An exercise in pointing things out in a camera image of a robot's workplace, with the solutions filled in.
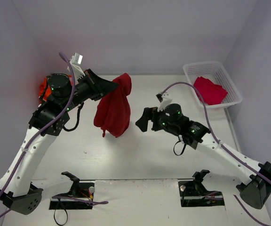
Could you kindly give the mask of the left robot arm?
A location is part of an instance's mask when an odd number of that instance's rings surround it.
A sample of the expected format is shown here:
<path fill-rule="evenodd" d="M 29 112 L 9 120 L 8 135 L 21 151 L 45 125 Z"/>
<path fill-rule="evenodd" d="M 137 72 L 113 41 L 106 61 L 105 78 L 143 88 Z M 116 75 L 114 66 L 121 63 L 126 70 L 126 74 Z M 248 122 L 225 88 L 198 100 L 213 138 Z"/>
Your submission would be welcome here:
<path fill-rule="evenodd" d="M 51 93 L 32 114 L 21 149 L 11 166 L 0 179 L 0 201 L 10 210 L 28 215 L 44 199 L 66 195 L 75 197 L 79 178 L 62 172 L 60 178 L 35 182 L 34 173 L 45 153 L 70 119 L 68 112 L 86 100 L 100 100 L 118 87 L 118 84 L 100 78 L 90 69 L 77 79 L 63 73 L 47 77 L 45 90 Z"/>

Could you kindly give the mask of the dark red t shirt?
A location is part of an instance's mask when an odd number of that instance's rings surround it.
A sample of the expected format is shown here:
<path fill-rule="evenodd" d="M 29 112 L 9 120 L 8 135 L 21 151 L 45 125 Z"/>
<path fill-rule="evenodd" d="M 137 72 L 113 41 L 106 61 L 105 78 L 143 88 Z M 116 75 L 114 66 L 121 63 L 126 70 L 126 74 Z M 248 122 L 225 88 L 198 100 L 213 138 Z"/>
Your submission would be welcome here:
<path fill-rule="evenodd" d="M 118 87 L 103 97 L 94 117 L 94 126 L 102 130 L 102 137 L 109 132 L 120 137 L 129 127 L 131 108 L 128 96 L 132 90 L 131 77 L 124 73 L 113 80 Z"/>

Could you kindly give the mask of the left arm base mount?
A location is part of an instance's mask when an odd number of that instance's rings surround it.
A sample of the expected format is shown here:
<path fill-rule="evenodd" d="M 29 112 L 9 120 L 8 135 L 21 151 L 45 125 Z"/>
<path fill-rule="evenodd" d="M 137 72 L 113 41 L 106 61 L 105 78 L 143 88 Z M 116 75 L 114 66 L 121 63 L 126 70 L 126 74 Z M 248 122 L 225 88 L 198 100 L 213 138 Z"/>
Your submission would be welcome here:
<path fill-rule="evenodd" d="M 53 219 L 57 226 L 64 226 L 68 222 L 67 210 L 92 210 L 94 206 L 88 203 L 94 199 L 94 182 L 81 182 L 79 178 L 67 171 L 61 174 L 72 180 L 73 184 L 69 192 L 59 195 L 62 198 L 52 198 L 50 201 L 49 209 L 54 210 Z M 65 213 L 66 219 L 63 223 L 59 223 L 56 219 L 57 210 L 63 210 Z"/>

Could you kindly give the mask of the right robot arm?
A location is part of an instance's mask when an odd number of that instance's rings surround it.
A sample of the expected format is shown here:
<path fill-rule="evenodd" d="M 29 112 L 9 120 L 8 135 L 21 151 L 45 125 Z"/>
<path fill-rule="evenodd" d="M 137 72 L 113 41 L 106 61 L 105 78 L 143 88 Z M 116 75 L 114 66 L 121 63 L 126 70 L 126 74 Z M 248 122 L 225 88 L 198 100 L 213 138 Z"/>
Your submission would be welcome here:
<path fill-rule="evenodd" d="M 260 210 L 271 194 L 271 163 L 252 160 L 214 138 L 203 124 L 184 116 L 179 104 L 169 104 L 163 110 L 146 107 L 136 126 L 146 132 L 148 122 L 152 130 L 163 130 L 178 137 L 184 146 L 207 154 L 231 170 L 241 181 L 236 188 L 241 199 L 250 207 Z"/>

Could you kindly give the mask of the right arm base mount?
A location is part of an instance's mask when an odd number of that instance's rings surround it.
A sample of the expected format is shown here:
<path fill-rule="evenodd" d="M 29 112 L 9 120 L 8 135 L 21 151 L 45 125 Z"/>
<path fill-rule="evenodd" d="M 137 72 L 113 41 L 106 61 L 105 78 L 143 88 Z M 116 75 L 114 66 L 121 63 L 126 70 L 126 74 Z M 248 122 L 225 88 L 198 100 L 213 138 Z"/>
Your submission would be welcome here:
<path fill-rule="evenodd" d="M 202 182 L 209 170 L 195 172 L 190 180 L 178 181 L 181 207 L 224 206 L 223 194 L 220 191 L 207 190 Z"/>

